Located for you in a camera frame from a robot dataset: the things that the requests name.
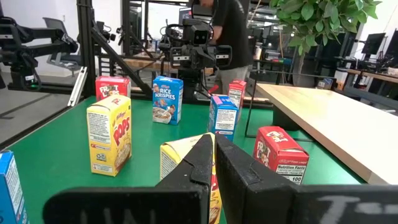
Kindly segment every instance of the wooden table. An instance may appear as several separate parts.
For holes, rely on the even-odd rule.
[[[258,89],[366,182],[398,184],[398,117],[330,90]]]
[[[160,54],[152,53],[155,58],[158,58]],[[135,55],[136,57],[146,57],[149,58],[149,56],[145,53],[139,53]],[[153,72],[159,72],[162,62],[161,60],[156,61],[155,63],[151,64],[153,61],[150,60],[140,60],[140,59],[129,59],[125,58],[124,61],[127,63],[128,66],[130,66],[133,69],[140,69],[145,66],[148,66],[145,68],[145,70],[153,71]],[[178,73],[178,69],[172,68],[170,66],[170,62],[164,62],[164,72],[170,72],[170,73]],[[211,75],[213,73],[212,68],[206,68],[205,69],[205,74],[206,75]]]

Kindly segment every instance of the bowl of cereal illustration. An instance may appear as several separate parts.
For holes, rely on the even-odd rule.
[[[125,144],[120,150],[118,150],[118,154],[116,156],[116,160],[114,162],[114,165],[116,167],[116,170],[121,170],[123,167],[124,163],[127,161],[131,153],[131,144]]]
[[[168,111],[158,107],[153,108],[152,117],[154,121],[165,124],[168,124],[172,119],[172,115]]]

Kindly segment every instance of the gray pants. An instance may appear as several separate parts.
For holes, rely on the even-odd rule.
[[[218,89],[214,92],[216,94],[228,95],[229,84],[234,80],[245,80],[246,74],[248,73],[249,66],[234,68],[231,70],[218,70],[215,85],[218,85]]]

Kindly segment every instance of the yellow cereal box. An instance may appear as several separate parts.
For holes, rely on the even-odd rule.
[[[131,100],[112,95],[87,108],[91,171],[116,176],[131,157]]]
[[[215,135],[207,133],[213,139],[213,152],[215,149]],[[160,146],[160,179],[162,180],[167,174],[181,162],[181,160],[188,154],[193,146],[199,141],[203,135],[185,138],[177,141],[166,142]],[[213,170],[211,176],[211,196],[210,196],[210,224],[218,224],[221,215],[221,195],[218,188],[216,178],[216,166],[213,153]]]

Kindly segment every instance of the nutrition facts label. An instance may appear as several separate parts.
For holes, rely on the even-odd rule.
[[[165,152],[160,153],[160,179],[163,179],[174,170],[177,163],[174,162]]]
[[[99,113],[87,113],[87,117],[90,140],[110,144],[109,116]]]
[[[15,214],[17,214],[18,211],[18,205],[21,202],[22,199],[22,189],[21,189],[21,183],[19,182],[19,175],[17,171],[17,165],[15,163],[15,158],[13,157],[7,174],[6,174],[6,180],[7,180],[7,186],[8,186],[8,191],[10,193],[10,198],[12,201],[12,206],[14,208]]]
[[[241,90],[229,90],[228,96],[237,108],[239,108],[239,105],[241,104],[241,95]]]
[[[290,181],[301,184],[306,166],[278,165],[276,172]]]
[[[216,129],[233,131],[235,127],[236,110],[218,110]]]

